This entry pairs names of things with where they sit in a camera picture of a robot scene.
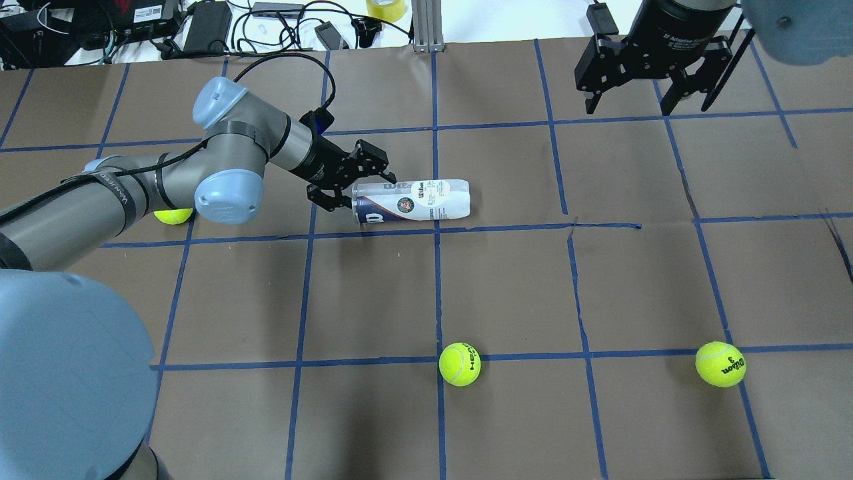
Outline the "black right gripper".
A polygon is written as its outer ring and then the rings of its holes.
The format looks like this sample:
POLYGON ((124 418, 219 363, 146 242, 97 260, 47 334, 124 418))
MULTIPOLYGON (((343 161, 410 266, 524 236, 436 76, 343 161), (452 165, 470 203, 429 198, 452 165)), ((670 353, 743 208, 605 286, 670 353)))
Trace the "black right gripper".
POLYGON ((635 79, 671 80, 659 101, 662 115, 694 92, 716 87, 733 57, 719 35, 734 1, 642 1, 622 39, 593 33, 574 69, 587 115, 602 94, 635 79))

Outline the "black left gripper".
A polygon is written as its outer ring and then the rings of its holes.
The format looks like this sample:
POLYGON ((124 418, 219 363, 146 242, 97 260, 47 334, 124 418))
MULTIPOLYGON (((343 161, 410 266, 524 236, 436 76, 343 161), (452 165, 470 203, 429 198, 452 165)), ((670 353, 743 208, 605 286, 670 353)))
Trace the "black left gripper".
POLYGON ((344 194, 357 179, 380 177, 396 185, 397 176, 388 169, 387 152, 365 140, 358 140, 350 153, 328 139, 316 139, 303 163, 307 199, 320 209, 353 209, 353 198, 344 194))

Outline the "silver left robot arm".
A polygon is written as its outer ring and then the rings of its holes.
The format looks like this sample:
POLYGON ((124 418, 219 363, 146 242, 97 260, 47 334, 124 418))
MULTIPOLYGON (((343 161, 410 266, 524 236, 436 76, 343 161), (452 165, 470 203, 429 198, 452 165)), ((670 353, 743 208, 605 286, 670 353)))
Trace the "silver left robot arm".
POLYGON ((323 107, 300 119, 237 80, 211 79, 183 152, 110 155, 2 212, 2 478, 170 479, 149 443, 161 376, 131 287, 158 274, 109 243, 157 211, 211 223, 258 215, 275 166, 322 209, 349 207, 362 177, 394 182, 387 153, 324 137, 323 107))

